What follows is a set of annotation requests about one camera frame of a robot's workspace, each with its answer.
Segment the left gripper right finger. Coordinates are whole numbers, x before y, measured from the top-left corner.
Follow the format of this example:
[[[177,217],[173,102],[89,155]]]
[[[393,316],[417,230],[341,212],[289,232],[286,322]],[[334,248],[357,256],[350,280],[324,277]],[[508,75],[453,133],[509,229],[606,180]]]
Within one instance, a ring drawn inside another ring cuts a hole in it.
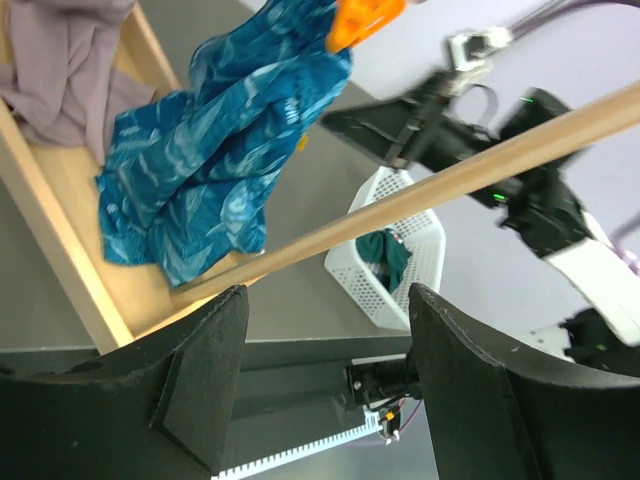
[[[440,478],[638,478],[638,378],[549,355],[424,285],[409,300]]]

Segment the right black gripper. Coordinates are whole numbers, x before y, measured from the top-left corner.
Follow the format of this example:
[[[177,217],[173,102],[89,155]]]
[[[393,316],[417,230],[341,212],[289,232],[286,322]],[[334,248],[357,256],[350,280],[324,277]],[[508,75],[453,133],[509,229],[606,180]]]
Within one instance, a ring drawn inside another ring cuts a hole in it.
[[[494,143],[488,126],[498,110],[497,93],[478,83],[456,93],[456,85],[452,72],[437,69],[399,97],[333,110],[320,125],[376,163],[444,170]],[[456,102],[474,89],[485,94],[485,110],[476,122],[465,122],[454,114]]]

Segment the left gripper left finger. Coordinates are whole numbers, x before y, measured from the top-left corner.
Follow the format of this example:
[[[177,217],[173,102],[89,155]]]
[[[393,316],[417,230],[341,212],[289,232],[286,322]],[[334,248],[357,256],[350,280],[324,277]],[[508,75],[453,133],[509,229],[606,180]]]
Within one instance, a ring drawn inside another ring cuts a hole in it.
[[[209,479],[221,469],[249,318],[234,286],[63,373],[1,378],[5,479]]]

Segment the white round clip hanger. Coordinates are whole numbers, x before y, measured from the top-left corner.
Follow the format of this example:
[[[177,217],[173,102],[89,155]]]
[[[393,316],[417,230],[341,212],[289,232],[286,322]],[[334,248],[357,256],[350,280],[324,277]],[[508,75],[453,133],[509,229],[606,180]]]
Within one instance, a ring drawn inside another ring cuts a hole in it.
[[[421,1],[337,1],[333,22],[326,37],[327,50],[338,53],[356,47],[397,19],[409,4],[421,4]]]

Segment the blue patterned cloth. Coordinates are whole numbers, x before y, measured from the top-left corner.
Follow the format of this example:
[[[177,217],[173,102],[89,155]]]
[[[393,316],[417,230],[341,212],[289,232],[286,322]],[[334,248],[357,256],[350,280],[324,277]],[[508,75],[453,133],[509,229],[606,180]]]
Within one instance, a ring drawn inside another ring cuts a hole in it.
[[[96,178],[103,254],[180,286],[266,244],[265,205],[308,129],[342,93],[333,1],[269,1],[194,51],[190,85],[115,120]]]

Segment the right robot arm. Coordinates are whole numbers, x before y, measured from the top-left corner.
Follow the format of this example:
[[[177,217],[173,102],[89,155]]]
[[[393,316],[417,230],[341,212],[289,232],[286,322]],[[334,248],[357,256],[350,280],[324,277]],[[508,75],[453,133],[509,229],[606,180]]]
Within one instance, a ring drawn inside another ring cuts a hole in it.
[[[544,89],[531,88],[496,132],[485,121],[457,118],[453,77],[437,70],[391,100],[324,114],[320,123],[358,151],[396,171],[422,165],[438,173],[569,112]],[[639,373],[639,261],[622,252],[564,182],[571,154],[471,193],[483,206],[503,207],[500,227],[515,231],[539,259],[559,271],[589,302],[560,322],[564,356],[599,370]]]

